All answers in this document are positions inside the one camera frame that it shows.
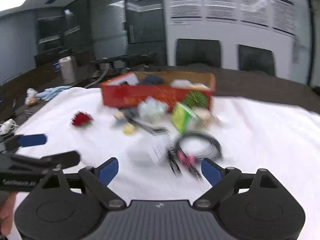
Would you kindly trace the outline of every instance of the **human hand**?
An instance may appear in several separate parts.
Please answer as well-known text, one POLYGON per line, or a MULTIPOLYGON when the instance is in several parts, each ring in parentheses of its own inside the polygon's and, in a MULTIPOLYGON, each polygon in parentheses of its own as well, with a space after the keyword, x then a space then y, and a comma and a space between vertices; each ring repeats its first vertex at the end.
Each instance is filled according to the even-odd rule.
POLYGON ((16 202, 16 195, 18 192, 11 192, 4 202, 3 206, 0 208, 0 219, 1 234, 7 236, 11 232, 12 222, 13 222, 13 208, 16 202))

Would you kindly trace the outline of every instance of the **chair backrest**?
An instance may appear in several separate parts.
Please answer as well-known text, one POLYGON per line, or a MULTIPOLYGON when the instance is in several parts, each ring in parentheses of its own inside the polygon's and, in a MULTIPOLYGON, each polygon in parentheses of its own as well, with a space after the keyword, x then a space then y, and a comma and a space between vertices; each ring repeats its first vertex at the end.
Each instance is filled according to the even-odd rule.
POLYGON ((275 76, 275 62, 271 50, 238 45, 239 70, 264 72, 275 76))
POLYGON ((177 39, 176 65, 206 64, 221 67, 220 41, 177 39))

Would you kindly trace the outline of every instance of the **table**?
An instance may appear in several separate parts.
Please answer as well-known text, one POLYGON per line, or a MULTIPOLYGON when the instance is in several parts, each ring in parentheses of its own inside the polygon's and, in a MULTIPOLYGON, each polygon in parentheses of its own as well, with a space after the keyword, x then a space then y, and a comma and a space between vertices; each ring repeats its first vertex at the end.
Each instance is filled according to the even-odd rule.
MULTIPOLYGON (((263 104, 244 98, 216 97, 213 103, 213 112, 221 125, 212 126, 208 133, 217 138, 223 149, 224 160, 218 164, 223 168, 235 166, 244 173, 269 169, 306 212, 299 240, 317 239, 320 116, 298 107, 263 104)), ((23 134, 45 133, 47 144, 22 148, 19 153, 42 157, 78 150, 82 155, 80 164, 66 173, 77 172, 84 166, 98 166, 110 157, 117 157, 119 173, 109 187, 127 203, 131 199, 189 199, 193 202, 210 188, 206 180, 198 183, 184 170, 183 177, 176 178, 168 165, 141 167, 132 163, 128 152, 144 135, 139 131, 128 137, 121 130, 111 130, 113 111, 102 105, 99 89, 65 90, 17 130, 23 134), (70 120, 77 111, 91 114, 93 125, 86 130, 74 129, 70 120)), ((177 131, 169 122, 166 126, 174 138, 177 131)), ((25 193, 18 195, 17 205, 25 196, 25 193)), ((14 228, 9 240, 18 239, 14 228)))
MULTIPOLYGON (((74 84, 74 86, 84 87, 91 82, 91 72, 88 69, 90 68, 86 67, 86 71, 82 75, 82 81, 74 84)), ((312 91, 311 87, 296 82, 263 74, 212 67, 150 66, 149 68, 149 71, 170 70, 213 73, 217 82, 215 96, 244 97, 275 104, 300 106, 308 111, 320 114, 320 97, 312 91)), ((63 85, 63 81, 61 77, 58 77, 44 85, 42 90, 60 85, 63 85)), ((28 110, 35 113, 44 104, 46 102, 40 102, 28 108, 28 110)), ((17 114, 22 113, 25 109, 25 106, 20 107, 17 114)), ((16 118, 16 122, 20 125, 27 119, 26 115, 21 114, 16 118)))
MULTIPOLYGON (((48 64, 46 66, 41 66, 40 68, 41 70, 33 69, 27 72, 26 74, 19 76, 18 80, 10 81, 11 89, 14 90, 16 88, 16 91, 13 91, 11 94, 9 94, 9 98, 5 100, 6 106, 0 108, 0 123, 2 123, 2 121, 9 119, 9 117, 12 115, 12 102, 14 99, 16 100, 16 106, 19 107, 19 109, 15 111, 15 114, 19 115, 16 120, 17 124, 19 125, 27 120, 27 117, 21 114, 23 113, 24 110, 28 109, 31 112, 36 112, 43 106, 43 104, 40 103, 29 109, 24 105, 27 88, 31 87, 39 92, 42 92, 47 88, 64 85, 62 75, 60 73, 55 73, 54 68, 51 64, 48 64), (41 75, 36 76, 36 81, 37 81, 37 78, 38 79, 43 78, 43 80, 45 80, 44 83, 35 82, 35 80, 30 80, 30 77, 34 73, 41 73, 41 75)), ((84 65, 84 66, 78 67, 76 69, 77 82, 74 82, 70 85, 84 87, 87 84, 91 83, 92 82, 91 76, 93 71, 94 69, 90 65, 84 65)))

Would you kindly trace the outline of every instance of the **coiled cable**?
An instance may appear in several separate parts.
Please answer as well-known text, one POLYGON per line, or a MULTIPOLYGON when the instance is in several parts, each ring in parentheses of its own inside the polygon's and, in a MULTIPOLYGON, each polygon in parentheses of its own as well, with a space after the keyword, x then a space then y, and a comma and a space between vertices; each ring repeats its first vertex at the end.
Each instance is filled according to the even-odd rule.
POLYGON ((184 155, 186 155, 181 149, 181 142, 190 138, 200 138, 210 143, 210 146, 207 149, 203 149, 196 153, 192 153, 194 157, 194 161, 196 163, 200 163, 204 158, 209 158, 212 161, 216 161, 217 159, 222 158, 221 145, 216 140, 216 138, 210 136, 209 134, 195 132, 195 131, 186 132, 181 137, 179 137, 175 143, 174 152, 176 154, 178 154, 178 152, 182 152, 184 155))

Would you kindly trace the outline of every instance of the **red toy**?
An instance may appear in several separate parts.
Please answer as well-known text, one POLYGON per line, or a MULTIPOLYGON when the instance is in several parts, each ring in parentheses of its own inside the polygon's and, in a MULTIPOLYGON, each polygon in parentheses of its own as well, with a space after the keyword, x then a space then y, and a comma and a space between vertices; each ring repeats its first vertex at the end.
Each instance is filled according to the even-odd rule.
POLYGON ((71 123, 74 126, 82 126, 84 124, 91 123, 92 120, 93 120, 93 118, 91 115, 89 115, 87 113, 83 113, 83 112, 78 112, 71 119, 71 123))

